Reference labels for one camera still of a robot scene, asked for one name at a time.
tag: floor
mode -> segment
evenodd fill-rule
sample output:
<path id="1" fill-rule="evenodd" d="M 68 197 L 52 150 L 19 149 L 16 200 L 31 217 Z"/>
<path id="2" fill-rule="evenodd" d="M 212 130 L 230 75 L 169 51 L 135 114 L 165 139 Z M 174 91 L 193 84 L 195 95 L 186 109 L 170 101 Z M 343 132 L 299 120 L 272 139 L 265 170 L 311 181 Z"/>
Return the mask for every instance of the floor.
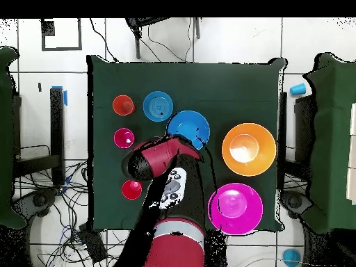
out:
<path id="1" fill-rule="evenodd" d="M 189 39 L 193 37 L 193 23 L 190 18 L 171 18 L 150 27 L 152 40 L 163 43 L 176 55 L 192 61 L 193 48 L 188 51 Z M 78 46 L 76 19 L 54 19 L 56 35 L 46 37 L 47 47 Z M 135 42 L 132 32 L 124 19 L 93 19 L 95 29 L 107 41 L 108 49 L 120 61 L 134 62 L 136 59 Z M 201 38 L 194 39 L 194 61 L 196 63 L 267 63 L 280 57 L 288 60 L 285 69 L 283 90 L 288 92 L 287 106 L 287 157 L 293 159 L 296 140 L 294 136 L 295 120 L 293 105 L 296 97 L 289 94 L 289 88 L 305 83 L 307 94 L 311 88 L 302 74 L 312 70 L 314 57 L 320 52 L 336 54 L 344 60 L 356 59 L 356 22 L 352 18 L 203 18 L 200 22 Z M 143 28 L 143 41 L 152 49 L 161 61 L 179 61 L 165 47 L 153 43 L 147 36 L 147 27 Z M 42 51 L 39 19 L 0 20 L 0 45 L 8 45 L 19 50 L 20 57 L 10 65 L 16 89 L 22 96 L 21 142 L 22 147 L 50 144 L 49 89 L 62 86 L 67 91 L 65 106 L 65 165 L 71 166 L 83 162 L 88 157 L 87 144 L 87 65 L 86 55 L 97 54 L 113 60 L 106 50 L 104 41 L 97 35 L 89 19 L 81 19 L 81 51 Z M 141 43 L 140 61 L 157 61 L 154 54 Z M 22 157 L 46 154 L 46 148 L 23 149 Z M 34 175 L 35 179 L 44 179 Z M 31 191 L 30 181 L 18 179 L 15 197 Z M 72 181 L 84 184 L 81 173 L 74 175 Z M 68 190 L 71 197 L 74 191 Z M 86 204 L 87 195 L 80 196 L 78 203 Z M 68 210 L 61 197 L 56 200 L 61 218 L 68 224 Z M 86 221 L 88 207 L 75 206 L 78 224 Z M 230 236 L 227 239 L 228 267 L 287 267 L 281 259 L 288 248 L 304 252 L 301 224 L 287 216 L 280 208 L 280 219 L 284 230 L 277 233 L 256 232 L 249 236 Z M 103 242 L 113 257 L 120 255 L 122 241 L 126 231 L 108 230 L 102 232 Z M 48 256 L 60 243 L 63 227 L 55 208 L 44 218 L 36 218 L 31 230 L 31 256 L 34 267 L 44 267 Z M 77 253 L 72 259 L 78 259 Z M 84 262 L 86 267 L 108 267 L 115 260 L 107 259 L 92 264 Z M 82 263 L 66 263 L 56 257 L 53 267 L 83 267 Z"/>

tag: magenta bowl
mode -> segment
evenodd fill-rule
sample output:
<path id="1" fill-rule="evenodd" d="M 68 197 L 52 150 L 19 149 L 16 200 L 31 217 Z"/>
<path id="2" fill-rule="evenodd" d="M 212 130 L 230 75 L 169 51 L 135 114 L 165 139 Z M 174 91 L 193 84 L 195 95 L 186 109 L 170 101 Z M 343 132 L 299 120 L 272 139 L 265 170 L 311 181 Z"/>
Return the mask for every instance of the magenta bowl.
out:
<path id="1" fill-rule="evenodd" d="M 246 184 L 226 184 L 213 193 L 208 216 L 216 229 L 225 234 L 247 234 L 262 219 L 263 205 L 255 189 Z"/>
<path id="2" fill-rule="evenodd" d="M 130 129 L 120 128 L 115 132 L 114 142 L 119 148 L 131 147 L 135 141 L 135 136 Z"/>

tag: orange bowl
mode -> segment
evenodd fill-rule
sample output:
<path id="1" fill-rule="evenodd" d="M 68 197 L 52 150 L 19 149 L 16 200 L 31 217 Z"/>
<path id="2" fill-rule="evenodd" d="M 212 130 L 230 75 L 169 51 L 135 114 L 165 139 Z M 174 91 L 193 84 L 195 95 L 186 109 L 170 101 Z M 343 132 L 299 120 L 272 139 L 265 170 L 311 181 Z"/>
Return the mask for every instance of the orange bowl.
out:
<path id="1" fill-rule="evenodd" d="M 222 157 L 227 167 L 243 176 L 256 176 L 269 169 L 276 150 L 269 130 L 255 123 L 235 126 L 222 142 Z"/>

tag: small red cup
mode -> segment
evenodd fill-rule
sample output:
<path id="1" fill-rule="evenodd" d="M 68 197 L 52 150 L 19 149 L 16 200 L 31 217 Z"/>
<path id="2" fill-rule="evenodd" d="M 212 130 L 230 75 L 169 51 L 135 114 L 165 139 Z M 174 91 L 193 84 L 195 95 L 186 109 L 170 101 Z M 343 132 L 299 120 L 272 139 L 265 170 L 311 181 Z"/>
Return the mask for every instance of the small red cup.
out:
<path id="1" fill-rule="evenodd" d="M 137 199 L 142 193 L 142 185 L 140 182 L 127 180 L 122 185 L 122 194 L 129 200 Z"/>
<path id="2" fill-rule="evenodd" d="M 130 115 L 134 112 L 135 105 L 127 95 L 119 95 L 113 101 L 113 110 L 118 115 Z"/>

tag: blue plastic cup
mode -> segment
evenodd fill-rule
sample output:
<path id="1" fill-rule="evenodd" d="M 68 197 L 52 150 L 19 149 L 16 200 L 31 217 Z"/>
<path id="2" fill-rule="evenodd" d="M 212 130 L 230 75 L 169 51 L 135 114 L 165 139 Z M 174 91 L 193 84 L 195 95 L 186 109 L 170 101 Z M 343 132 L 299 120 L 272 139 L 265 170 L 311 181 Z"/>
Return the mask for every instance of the blue plastic cup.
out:
<path id="1" fill-rule="evenodd" d="M 299 85 L 293 86 L 291 87 L 291 89 L 289 90 L 289 92 L 292 95 L 300 95 L 300 94 L 305 94 L 307 93 L 307 88 L 305 87 L 304 83 L 301 83 Z"/>
<path id="2" fill-rule="evenodd" d="M 300 253 L 294 249 L 288 249 L 283 252 L 284 264 L 288 267 L 296 267 L 300 263 Z"/>

